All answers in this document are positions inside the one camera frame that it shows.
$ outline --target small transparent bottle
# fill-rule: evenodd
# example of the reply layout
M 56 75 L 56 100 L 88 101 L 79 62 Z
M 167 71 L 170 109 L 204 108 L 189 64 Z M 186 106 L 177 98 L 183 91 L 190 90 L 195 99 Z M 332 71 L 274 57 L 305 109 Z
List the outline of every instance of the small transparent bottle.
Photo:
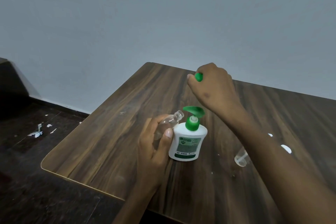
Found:
M 179 123 L 179 121 L 182 120 L 183 117 L 184 114 L 182 111 L 177 111 L 174 114 L 167 116 L 157 126 L 157 129 L 154 133 L 154 140 L 159 140 L 163 136 L 166 129 L 174 128 Z
M 245 167 L 249 162 L 250 162 L 250 156 L 247 154 L 246 150 L 244 147 L 242 147 L 237 155 L 234 158 L 234 161 L 236 164 L 240 167 Z

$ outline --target wood grain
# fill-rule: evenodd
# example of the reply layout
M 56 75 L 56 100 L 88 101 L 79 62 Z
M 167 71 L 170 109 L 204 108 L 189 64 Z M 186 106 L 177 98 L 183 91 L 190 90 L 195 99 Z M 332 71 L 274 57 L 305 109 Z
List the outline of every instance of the wood grain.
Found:
M 117 198 L 135 182 L 137 141 L 145 122 L 188 105 L 201 106 L 184 69 L 146 63 L 58 144 L 41 167 Z M 265 133 L 289 146 L 303 168 L 336 191 L 336 101 L 234 81 L 242 104 Z M 206 110 L 199 158 L 170 159 L 149 209 L 184 223 L 282 223 L 253 165 L 238 167 L 241 147 Z

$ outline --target dark wooden floor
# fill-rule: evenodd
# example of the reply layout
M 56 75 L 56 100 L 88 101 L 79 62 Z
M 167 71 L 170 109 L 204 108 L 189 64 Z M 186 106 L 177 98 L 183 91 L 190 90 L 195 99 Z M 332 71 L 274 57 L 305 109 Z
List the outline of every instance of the dark wooden floor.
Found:
M 137 140 L 145 120 L 197 105 L 192 71 L 146 63 L 54 148 L 41 167 L 125 199 L 136 178 Z M 265 133 L 292 149 L 303 168 L 336 191 L 336 101 L 234 81 L 246 110 Z M 283 219 L 253 165 L 237 168 L 240 142 L 213 113 L 199 158 L 170 159 L 149 209 L 184 223 L 279 223 Z
M 110 224 L 122 201 L 40 168 L 45 155 L 88 115 L 28 98 L 0 97 L 11 110 L 0 114 L 0 223 Z M 43 135 L 27 137 L 42 122 Z M 172 223 L 146 212 L 142 222 L 148 223 L 149 219 Z

